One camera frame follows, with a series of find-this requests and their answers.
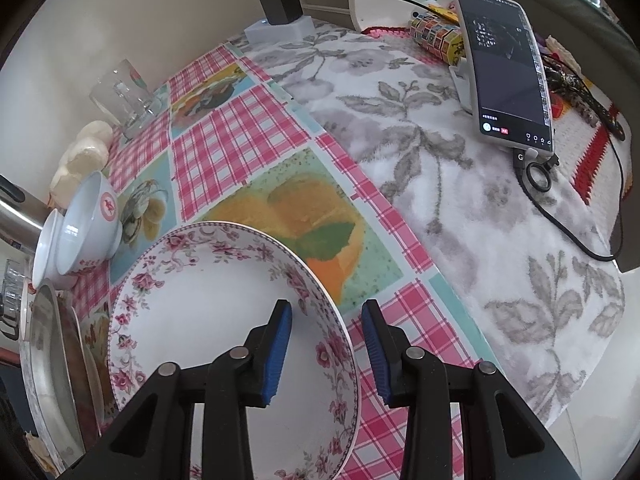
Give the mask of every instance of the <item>phone stand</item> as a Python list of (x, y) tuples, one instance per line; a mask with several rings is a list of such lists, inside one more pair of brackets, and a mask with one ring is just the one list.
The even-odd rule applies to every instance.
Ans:
[(458, 92), (458, 98), (460, 99), (460, 105), (465, 112), (473, 113), (471, 108), (471, 85), (469, 83), (469, 77), (471, 76), (471, 67), (466, 57), (461, 57), (457, 66), (451, 65), (449, 67), (451, 77), (453, 78), (453, 85)]

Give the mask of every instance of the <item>black ring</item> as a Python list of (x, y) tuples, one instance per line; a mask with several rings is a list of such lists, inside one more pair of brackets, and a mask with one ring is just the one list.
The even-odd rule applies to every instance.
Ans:
[[(537, 170), (540, 171), (540, 173), (542, 173), (542, 175), (544, 175), (546, 179), (546, 186), (540, 186), (540, 184), (538, 184), (536, 180), (533, 178), (533, 175), (531, 174), (532, 167), (536, 168)], [(549, 175), (549, 172), (546, 170), (546, 168), (542, 164), (539, 164), (537, 162), (529, 163), (529, 165), (527, 165), (526, 173), (527, 173), (527, 179), (529, 179), (529, 183), (535, 189), (537, 189), (540, 193), (546, 193), (551, 189), (551, 176)]]

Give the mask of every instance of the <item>metal screw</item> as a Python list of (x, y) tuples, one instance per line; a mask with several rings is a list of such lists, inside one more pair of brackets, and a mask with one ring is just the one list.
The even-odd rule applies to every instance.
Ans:
[(406, 349), (406, 356), (409, 359), (422, 359), (426, 352), (419, 346), (409, 346)]
[(482, 361), (478, 365), (478, 370), (480, 370), (485, 375), (495, 374), (498, 368), (491, 361)]
[(163, 377), (169, 377), (175, 374), (177, 368), (178, 367), (175, 365), (175, 363), (162, 363), (158, 367), (158, 373)]
[(249, 355), (249, 350), (244, 346), (235, 346), (229, 351), (229, 356), (232, 359), (244, 359)]

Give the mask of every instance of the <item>power adapter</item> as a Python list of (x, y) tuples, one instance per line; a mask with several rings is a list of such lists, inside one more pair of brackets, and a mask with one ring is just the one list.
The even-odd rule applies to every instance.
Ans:
[(300, 0), (260, 0), (270, 25), (286, 25), (302, 16)]

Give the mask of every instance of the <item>white floor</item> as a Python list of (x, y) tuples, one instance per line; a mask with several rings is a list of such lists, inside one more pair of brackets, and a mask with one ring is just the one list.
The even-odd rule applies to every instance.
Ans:
[(640, 269), (602, 361), (549, 431), (582, 480), (612, 480), (640, 438)]

